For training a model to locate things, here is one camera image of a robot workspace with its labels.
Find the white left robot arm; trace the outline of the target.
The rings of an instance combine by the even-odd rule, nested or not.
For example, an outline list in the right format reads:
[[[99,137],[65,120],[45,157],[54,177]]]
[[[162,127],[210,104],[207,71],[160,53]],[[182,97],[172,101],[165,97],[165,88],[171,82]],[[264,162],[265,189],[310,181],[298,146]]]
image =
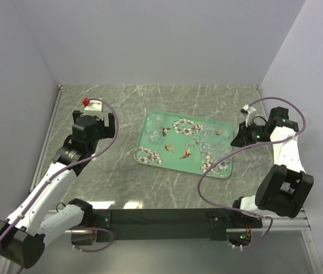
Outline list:
[[[66,230],[95,230],[93,206],[81,199],[73,199],[55,215],[45,217],[60,194],[101,155],[96,152],[98,142],[115,142],[118,136],[119,121],[114,111],[75,111],[73,118],[72,133],[56,152],[45,176],[16,210],[0,220],[0,256],[22,269],[31,268]]]

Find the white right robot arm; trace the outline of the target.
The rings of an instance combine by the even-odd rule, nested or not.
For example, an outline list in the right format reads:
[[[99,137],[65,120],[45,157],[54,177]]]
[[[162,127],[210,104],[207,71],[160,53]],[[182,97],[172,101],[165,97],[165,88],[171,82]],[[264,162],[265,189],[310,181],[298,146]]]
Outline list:
[[[242,148],[259,142],[277,142],[273,145],[274,163],[259,185],[255,195],[240,197],[234,201],[236,210],[230,213],[231,224],[242,228],[250,221],[248,211],[257,214],[274,213],[280,217],[294,218],[298,215],[314,178],[305,172],[298,151],[298,123],[289,119],[287,108],[271,109],[268,121],[263,126],[255,122],[239,124],[238,134],[231,146]]]

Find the clear glass edge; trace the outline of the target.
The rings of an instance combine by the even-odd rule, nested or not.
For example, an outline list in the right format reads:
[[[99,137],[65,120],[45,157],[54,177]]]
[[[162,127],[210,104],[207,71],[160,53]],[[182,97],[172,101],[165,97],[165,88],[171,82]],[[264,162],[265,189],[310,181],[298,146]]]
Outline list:
[[[221,127],[221,138],[228,143],[232,141],[233,129],[229,124],[225,124]]]

